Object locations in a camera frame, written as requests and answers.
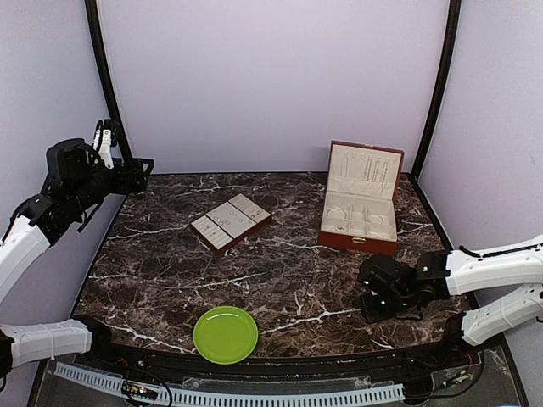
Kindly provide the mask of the jewelry tray brown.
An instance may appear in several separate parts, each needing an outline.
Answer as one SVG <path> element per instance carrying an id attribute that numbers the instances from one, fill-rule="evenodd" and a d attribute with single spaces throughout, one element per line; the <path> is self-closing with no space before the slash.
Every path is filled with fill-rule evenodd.
<path id="1" fill-rule="evenodd" d="M 270 212 L 240 193 L 200 216 L 190 226 L 204 245 L 222 254 L 271 220 Z"/>

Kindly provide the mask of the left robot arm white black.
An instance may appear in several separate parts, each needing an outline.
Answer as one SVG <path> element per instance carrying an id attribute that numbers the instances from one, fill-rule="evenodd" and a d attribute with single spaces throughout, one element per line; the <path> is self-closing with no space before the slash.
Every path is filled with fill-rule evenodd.
<path id="1" fill-rule="evenodd" d="M 1 240 L 1 296 L 54 246 L 73 224 L 84 229 L 110 194 L 141 192 L 154 168 L 152 159 L 128 161 L 101 156 L 81 138 L 46 152 L 48 175 L 37 195 L 12 214 Z M 87 354 L 102 370 L 120 362 L 108 327 L 92 317 L 29 326 L 1 325 L 1 376 L 13 368 L 65 354 Z"/>

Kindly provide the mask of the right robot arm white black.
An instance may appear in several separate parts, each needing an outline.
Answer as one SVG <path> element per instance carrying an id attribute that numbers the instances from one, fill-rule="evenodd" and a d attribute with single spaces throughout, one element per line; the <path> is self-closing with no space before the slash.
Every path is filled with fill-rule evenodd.
<path id="1" fill-rule="evenodd" d="M 476 347 L 524 322 L 542 320 L 542 238 L 478 252 L 463 246 L 427 252 L 413 267 L 374 254 L 361 264 L 358 280 L 368 290 L 361 298 L 361 313 L 369 323 L 395 318 L 436 300 L 514 286 L 514 291 L 496 301 L 447 320 L 433 360 L 450 368 L 464 356 L 466 345 Z"/>

